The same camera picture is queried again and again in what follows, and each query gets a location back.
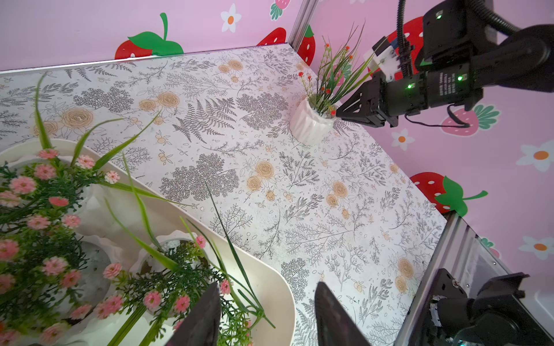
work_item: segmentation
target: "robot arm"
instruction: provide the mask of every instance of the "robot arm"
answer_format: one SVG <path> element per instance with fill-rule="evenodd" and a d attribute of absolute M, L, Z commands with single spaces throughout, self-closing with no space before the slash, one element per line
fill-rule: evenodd
<path fill-rule="evenodd" d="M 393 47 L 380 40 L 385 45 L 378 43 L 374 48 L 378 47 L 377 61 L 385 63 L 384 72 L 362 84 L 338 108 L 337 116 L 371 127 L 382 127 L 385 122 L 395 127 L 398 116 L 408 119 L 430 107 L 464 105 L 469 111 L 483 97 L 485 86 L 554 92 L 554 25 L 515 31 L 497 16 L 483 20 L 492 12 L 476 11 L 476 3 L 481 2 L 446 0 L 425 14 L 424 45 L 416 60 L 424 64 L 418 66 L 416 75 L 408 72 L 403 79 L 391 81 L 391 59 L 402 60 L 402 54 L 395 56 Z M 511 35 L 496 45 L 490 41 L 494 38 L 488 24 Z M 456 127 L 469 127 L 450 110 L 449 115 L 460 124 Z"/>

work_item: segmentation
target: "green stem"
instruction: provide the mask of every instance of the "green stem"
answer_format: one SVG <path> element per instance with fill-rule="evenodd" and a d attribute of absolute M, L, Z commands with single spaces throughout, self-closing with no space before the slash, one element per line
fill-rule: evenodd
<path fill-rule="evenodd" d="M 481 197 L 484 197 L 486 195 L 488 195 L 489 193 L 485 190 L 481 191 L 479 194 L 475 195 L 475 196 L 472 196 L 472 197 L 467 197 L 467 198 L 462 198 L 462 200 L 469 200 L 469 199 L 477 199 L 477 198 L 481 198 Z"/>
<path fill-rule="evenodd" d="M 163 21 L 163 40 L 165 41 L 167 38 L 167 15 L 165 12 L 160 13 L 160 17 L 162 17 Z"/>

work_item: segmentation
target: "fern print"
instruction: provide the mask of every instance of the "fern print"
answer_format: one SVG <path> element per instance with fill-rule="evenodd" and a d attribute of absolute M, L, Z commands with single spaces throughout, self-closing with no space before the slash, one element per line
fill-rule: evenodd
<path fill-rule="evenodd" d="M 214 130 L 214 128 L 234 128 L 231 122 L 236 122 L 230 115 L 236 116 L 233 111 L 235 109 L 233 99 L 208 99 L 205 100 L 206 105 L 203 106 L 200 100 L 196 100 L 196 108 L 192 104 L 188 104 L 187 117 L 177 118 L 179 125 L 173 124 L 177 131 L 181 131 L 190 142 L 191 136 L 206 143 L 202 138 L 202 134 L 212 136 L 222 136 L 223 133 Z"/>

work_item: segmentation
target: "strawberry leaf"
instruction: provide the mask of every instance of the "strawberry leaf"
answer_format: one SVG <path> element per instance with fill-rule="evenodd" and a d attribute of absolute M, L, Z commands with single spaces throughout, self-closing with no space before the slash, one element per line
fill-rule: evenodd
<path fill-rule="evenodd" d="M 153 55 L 183 54 L 183 48 L 177 42 L 163 41 L 162 44 L 152 49 Z"/>
<path fill-rule="evenodd" d="M 154 49 L 165 42 L 163 38 L 150 31 L 145 31 L 137 36 L 130 36 L 129 40 L 142 49 Z"/>

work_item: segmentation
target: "pink flower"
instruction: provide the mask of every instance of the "pink flower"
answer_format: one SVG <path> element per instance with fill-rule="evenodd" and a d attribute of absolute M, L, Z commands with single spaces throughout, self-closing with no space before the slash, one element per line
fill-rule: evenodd
<path fill-rule="evenodd" d="M 96 306 L 95 311 L 98 315 L 98 319 L 105 319 L 110 315 L 110 310 L 107 308 L 106 302 Z"/>
<path fill-rule="evenodd" d="M 65 288 L 71 288 L 77 285 L 79 279 L 81 279 L 81 272 L 77 269 L 73 269 L 69 273 L 65 274 L 63 280 L 61 281 L 61 285 Z"/>
<path fill-rule="evenodd" d="M 56 149 L 43 149 L 38 152 L 38 157 L 50 160 L 55 158 L 56 156 L 60 155 L 60 152 Z"/>
<path fill-rule="evenodd" d="M 154 310 L 155 308 L 160 306 L 161 301 L 162 297 L 160 296 L 160 293 L 158 291 L 150 291 L 144 297 L 144 305 L 149 310 Z"/>
<path fill-rule="evenodd" d="M 75 164 L 82 169 L 92 169 L 94 167 L 94 160 L 90 156 L 81 155 L 77 158 Z"/>
<path fill-rule="evenodd" d="M 42 215 L 33 215 L 27 220 L 27 227 L 34 230 L 41 230 L 48 227 L 50 223 L 50 220 Z"/>
<path fill-rule="evenodd" d="M 119 180 L 119 175 L 114 171 L 109 171 L 104 176 L 104 179 L 110 184 L 115 184 Z"/>
<path fill-rule="evenodd" d="M 15 240 L 0 241 L 0 262 L 7 262 L 19 252 L 19 244 Z"/>
<path fill-rule="evenodd" d="M 75 309 L 74 312 L 71 313 L 69 318 L 71 319 L 83 319 L 85 318 L 86 314 L 89 313 L 90 309 L 92 309 L 92 306 L 90 304 L 81 305 L 77 309 Z"/>
<path fill-rule="evenodd" d="M 0 192 L 0 205 L 14 208 L 21 203 L 21 198 L 11 191 Z"/>
<path fill-rule="evenodd" d="M 19 332 L 17 330 L 7 330 L 0 334 L 0 345 L 2 346 L 15 346 L 19 339 Z"/>
<path fill-rule="evenodd" d="M 219 290 L 221 291 L 221 294 L 223 294 L 223 295 L 231 294 L 231 285 L 229 284 L 229 281 L 223 280 Z"/>
<path fill-rule="evenodd" d="M 52 179 L 56 176 L 56 169 L 51 164 L 39 164 L 35 167 L 34 175 L 41 180 Z"/>
<path fill-rule="evenodd" d="M 64 322 L 59 322 L 52 324 L 50 327 L 46 328 L 42 335 L 40 336 L 40 342 L 45 345 L 53 345 L 58 341 L 62 336 L 64 336 L 65 331 L 68 330 L 69 325 Z"/>
<path fill-rule="evenodd" d="M 37 183 L 33 178 L 17 177 L 9 182 L 9 188 L 15 193 L 26 195 L 37 189 Z"/>
<path fill-rule="evenodd" d="M 104 269 L 104 277 L 110 280 L 115 279 L 121 271 L 121 263 L 112 263 Z"/>
<path fill-rule="evenodd" d="M 16 278 L 11 274 L 0 274 L 0 295 L 8 292 L 12 289 L 13 284 L 16 282 Z"/>
<path fill-rule="evenodd" d="M 185 312 L 188 307 L 191 305 L 191 299 L 188 295 L 184 295 L 177 299 L 177 302 L 175 302 L 175 311 L 177 312 Z"/>
<path fill-rule="evenodd" d="M 48 276 L 59 275 L 68 266 L 68 262 L 65 259 L 56 256 L 45 259 L 43 263 L 44 267 L 42 267 L 42 271 Z"/>
<path fill-rule="evenodd" d="M 65 197 L 50 197 L 48 202 L 53 206 L 66 206 L 69 204 L 69 200 Z"/>
<path fill-rule="evenodd" d="M 65 215 L 61 218 L 61 222 L 69 228 L 75 228 L 81 225 L 81 218 L 77 215 Z"/>
<path fill-rule="evenodd" d="M 109 313 L 116 313 L 123 306 L 123 297 L 119 295 L 112 296 L 104 302 L 104 305 Z"/>
<path fill-rule="evenodd" d="M 198 244 L 198 246 L 200 247 L 200 249 L 203 249 L 206 247 L 206 238 L 204 238 L 203 236 L 199 235 L 198 237 L 196 237 L 196 243 Z"/>
<path fill-rule="evenodd" d="M 183 324 L 183 320 L 180 320 L 179 322 L 177 322 L 177 324 L 175 324 L 175 325 L 173 326 L 173 330 L 178 330 L 179 327 L 181 326 L 181 324 Z"/>

